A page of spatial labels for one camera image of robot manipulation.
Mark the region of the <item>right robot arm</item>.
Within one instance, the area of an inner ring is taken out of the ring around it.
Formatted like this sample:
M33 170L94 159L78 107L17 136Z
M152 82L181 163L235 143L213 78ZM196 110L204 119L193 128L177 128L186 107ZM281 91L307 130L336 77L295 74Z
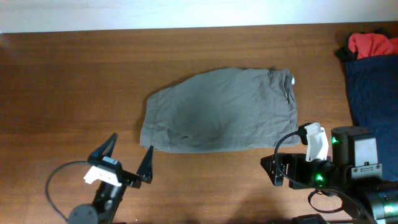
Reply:
M289 180L294 190L337 196L354 223L397 223L397 182L383 180L376 138L366 128L342 126L328 139L319 123L305 123L292 132L307 146L303 153L280 153L261 159L261 166L276 187Z

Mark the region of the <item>grey shorts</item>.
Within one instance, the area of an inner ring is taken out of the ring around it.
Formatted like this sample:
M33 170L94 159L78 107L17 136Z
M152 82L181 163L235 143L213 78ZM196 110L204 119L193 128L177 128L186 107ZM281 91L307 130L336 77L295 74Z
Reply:
M140 145L170 153L273 148L298 128L294 83L288 69L195 75L148 97Z

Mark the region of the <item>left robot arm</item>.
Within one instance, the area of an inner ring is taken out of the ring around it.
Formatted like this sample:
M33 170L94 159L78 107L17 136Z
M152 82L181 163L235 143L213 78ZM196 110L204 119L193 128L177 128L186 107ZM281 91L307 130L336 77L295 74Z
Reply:
M154 147L148 148L138 170L131 173L111 157L117 138L118 135L114 133L89 155L87 162L91 167L84 180L87 184L98 180L100 185L90 204L79 205L70 212L68 223L112 223L126 189L139 189L143 183L152 182Z

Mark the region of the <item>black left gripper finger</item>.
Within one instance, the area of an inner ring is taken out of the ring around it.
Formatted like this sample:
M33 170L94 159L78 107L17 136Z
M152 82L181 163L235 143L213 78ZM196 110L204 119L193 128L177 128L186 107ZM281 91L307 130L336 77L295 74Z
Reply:
M88 162L99 163L103 157L111 157L117 138L118 134L113 133L109 139L105 141L105 143L103 143L89 155Z
M153 155L154 147L150 146L136 172L142 182L150 184L153 179Z

